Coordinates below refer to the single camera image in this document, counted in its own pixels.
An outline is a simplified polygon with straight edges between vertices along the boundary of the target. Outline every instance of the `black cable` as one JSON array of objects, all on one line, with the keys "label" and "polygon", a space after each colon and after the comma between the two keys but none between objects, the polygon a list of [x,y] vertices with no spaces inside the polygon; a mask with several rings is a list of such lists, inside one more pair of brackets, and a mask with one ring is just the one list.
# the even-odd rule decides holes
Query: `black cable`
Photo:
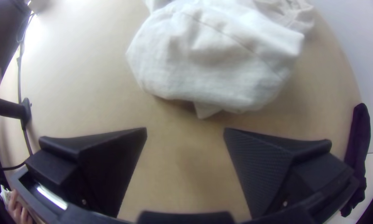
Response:
[{"label": "black cable", "polygon": [[0,170],[8,171],[8,170],[16,170],[24,165],[25,162],[17,165],[17,166],[11,166],[11,167],[0,167]]}]

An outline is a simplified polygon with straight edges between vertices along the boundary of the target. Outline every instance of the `crumpled fabric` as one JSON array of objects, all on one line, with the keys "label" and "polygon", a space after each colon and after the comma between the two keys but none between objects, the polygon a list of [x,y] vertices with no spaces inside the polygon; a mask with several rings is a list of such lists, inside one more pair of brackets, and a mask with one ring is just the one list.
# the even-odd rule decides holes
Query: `crumpled fabric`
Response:
[{"label": "crumpled fabric", "polygon": [[151,15],[126,57],[147,93],[198,118],[259,110],[289,79],[314,25],[306,0],[144,0]]},{"label": "crumpled fabric", "polygon": [[353,168],[353,176],[359,180],[359,186],[349,201],[341,209],[341,215],[343,217],[349,216],[352,209],[365,199],[365,160],[369,150],[370,138],[371,127],[369,112],[366,105],[361,103],[353,110],[347,152],[344,158],[344,162]]}]

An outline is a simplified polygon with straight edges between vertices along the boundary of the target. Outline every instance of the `finger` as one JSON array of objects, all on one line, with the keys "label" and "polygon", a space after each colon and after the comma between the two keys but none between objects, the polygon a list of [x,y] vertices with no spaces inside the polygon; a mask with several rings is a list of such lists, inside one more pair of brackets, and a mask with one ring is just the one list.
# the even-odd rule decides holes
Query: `finger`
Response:
[{"label": "finger", "polygon": [[15,210],[13,211],[13,218],[15,219],[15,221],[18,222],[20,220],[21,212],[22,212],[22,204],[18,202],[16,203]]},{"label": "finger", "polygon": [[22,208],[22,214],[20,215],[20,223],[21,224],[26,224],[27,222],[27,215],[28,215],[28,211],[25,207]]},{"label": "finger", "polygon": [[33,219],[30,215],[27,216],[27,222],[26,224],[33,224]]},{"label": "finger", "polygon": [[11,198],[9,199],[9,204],[8,204],[8,210],[10,212],[14,211],[15,210],[15,205],[16,205],[16,201],[17,201],[17,191],[14,190],[12,191],[11,193]]}]

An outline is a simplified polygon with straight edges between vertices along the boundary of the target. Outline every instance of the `black triangular mount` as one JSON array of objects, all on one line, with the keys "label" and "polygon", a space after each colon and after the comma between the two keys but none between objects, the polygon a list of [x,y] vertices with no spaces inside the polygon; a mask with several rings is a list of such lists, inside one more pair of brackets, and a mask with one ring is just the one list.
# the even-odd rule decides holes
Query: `black triangular mount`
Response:
[{"label": "black triangular mount", "polygon": [[299,141],[225,129],[225,143],[253,218],[299,207],[316,223],[355,192],[353,170],[330,154],[330,140]]},{"label": "black triangular mount", "polygon": [[44,136],[26,166],[65,201],[116,217],[146,138],[146,128],[66,139]]}]

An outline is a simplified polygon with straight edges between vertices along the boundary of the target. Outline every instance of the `black device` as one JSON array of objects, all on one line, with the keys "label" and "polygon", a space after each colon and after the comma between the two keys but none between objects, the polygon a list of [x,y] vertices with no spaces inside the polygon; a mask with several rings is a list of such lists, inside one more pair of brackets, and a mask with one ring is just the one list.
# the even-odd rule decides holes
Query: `black device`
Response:
[{"label": "black device", "polygon": [[[46,223],[128,223],[113,217],[145,140],[146,129],[71,139],[42,137],[41,151],[27,159],[27,167],[13,175],[12,184]],[[253,217],[244,224],[323,223],[358,187],[352,169],[329,153],[329,140],[299,141],[237,129],[225,129],[224,140]],[[226,211],[143,212],[137,223],[234,221]]]},{"label": "black device", "polygon": [[14,187],[37,213],[41,209],[47,223],[63,208],[49,202],[42,189],[66,203],[116,217],[145,141],[146,128],[68,139],[41,137],[41,150],[15,174]]}]

